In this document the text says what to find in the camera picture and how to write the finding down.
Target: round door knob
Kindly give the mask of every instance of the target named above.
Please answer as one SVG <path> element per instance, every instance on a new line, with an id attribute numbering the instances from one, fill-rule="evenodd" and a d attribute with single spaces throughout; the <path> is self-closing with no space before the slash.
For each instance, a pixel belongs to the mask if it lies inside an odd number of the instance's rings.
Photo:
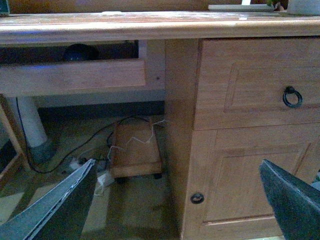
<path id="1" fill-rule="evenodd" d="M 197 192 L 190 197 L 190 200 L 193 204 L 201 204 L 205 200 L 205 196 L 200 192 Z"/>

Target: wooden frame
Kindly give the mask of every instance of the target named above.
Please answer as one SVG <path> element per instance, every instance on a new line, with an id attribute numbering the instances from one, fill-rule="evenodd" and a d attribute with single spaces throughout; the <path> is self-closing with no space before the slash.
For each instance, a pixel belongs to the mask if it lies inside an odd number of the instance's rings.
<path id="1" fill-rule="evenodd" d="M 319 16 L 243 15 L 209 11 L 11 15 L 0 21 L 0 46 L 320 35 Z"/>
<path id="2" fill-rule="evenodd" d="M 23 164 L 26 169 L 30 169 L 26 154 L 26 142 L 16 123 L 15 116 L 6 98 L 0 94 L 0 120 L 9 135 L 10 141 L 15 149 L 16 155 L 0 173 L 0 190 L 6 185 L 9 179 L 15 174 L 17 169 Z"/>
<path id="3" fill-rule="evenodd" d="M 146 85 L 141 59 L 5 65 L 0 93 L 9 97 L 103 92 Z"/>

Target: wooden leg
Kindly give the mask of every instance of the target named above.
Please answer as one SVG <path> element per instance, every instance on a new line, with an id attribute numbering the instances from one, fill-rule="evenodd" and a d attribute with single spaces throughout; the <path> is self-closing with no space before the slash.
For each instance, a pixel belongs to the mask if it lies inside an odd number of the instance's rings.
<path id="1" fill-rule="evenodd" d="M 8 179 L 16 172 L 18 167 L 23 164 L 26 170 L 30 170 L 27 154 L 26 142 L 15 116 L 6 98 L 0 94 L 0 120 L 6 130 L 12 145 L 16 151 L 16 156 L 0 174 L 0 189 L 6 184 Z"/>

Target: metal ring pull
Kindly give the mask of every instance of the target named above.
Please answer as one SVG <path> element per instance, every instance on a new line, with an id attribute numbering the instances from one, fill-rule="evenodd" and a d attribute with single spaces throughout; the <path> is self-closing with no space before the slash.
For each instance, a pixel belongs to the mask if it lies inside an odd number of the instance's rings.
<path id="1" fill-rule="evenodd" d="M 295 94 L 296 97 L 298 98 L 298 102 L 296 104 L 290 103 L 287 99 L 288 94 Z M 296 109 L 302 105 L 303 98 L 302 98 L 302 95 L 300 94 L 300 92 L 295 90 L 295 88 L 293 86 L 287 86 L 284 90 L 282 100 L 283 100 L 284 104 L 286 106 L 288 106 L 289 108 Z"/>

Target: wood grain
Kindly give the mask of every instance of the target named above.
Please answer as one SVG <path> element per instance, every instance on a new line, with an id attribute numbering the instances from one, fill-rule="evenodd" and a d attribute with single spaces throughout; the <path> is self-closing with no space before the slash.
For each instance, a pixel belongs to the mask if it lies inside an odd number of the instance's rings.
<path id="1" fill-rule="evenodd" d="M 186 239 L 243 240 L 279 236 L 259 175 L 269 159 L 311 183 L 319 168 L 320 123 L 194 131 L 186 202 Z"/>
<path id="2" fill-rule="evenodd" d="M 319 45 L 317 37 L 204 40 L 194 128 L 318 122 Z M 302 94 L 301 107 L 284 104 L 287 86 Z"/>
<path id="3" fill-rule="evenodd" d="M 200 11 L 209 4 L 240 4 L 241 0 L 9 0 L 13 14 L 97 13 L 103 11 Z"/>
<path id="4" fill-rule="evenodd" d="M 14 147 L 17 155 L 22 156 L 22 164 L 26 170 L 30 170 L 27 158 L 27 146 L 20 126 L 16 122 L 16 118 L 6 98 L 0 94 L 0 120 L 4 126 L 6 133 Z"/>
<path id="5" fill-rule="evenodd" d="M 0 46 L 115 40 L 320 35 L 319 16 L 159 11 L 21 14 L 0 18 Z"/>
<path id="6" fill-rule="evenodd" d="M 147 40 L 145 58 L 145 87 L 148 89 L 165 89 L 165 40 Z"/>
<path id="7" fill-rule="evenodd" d="M 140 59 L 7 65 L 0 69 L 0 93 L 13 97 L 94 93 L 145 84 L 145 61 Z"/>
<path id="8" fill-rule="evenodd" d="M 148 122 L 139 121 L 116 126 L 114 145 L 122 149 L 112 149 L 111 174 L 114 178 L 162 172 L 156 137 L 153 135 L 149 143 L 144 144 L 151 135 L 152 126 Z"/>
<path id="9" fill-rule="evenodd" d="M 165 41 L 165 119 L 169 181 L 177 222 L 184 231 L 185 204 L 198 64 L 197 39 Z"/>

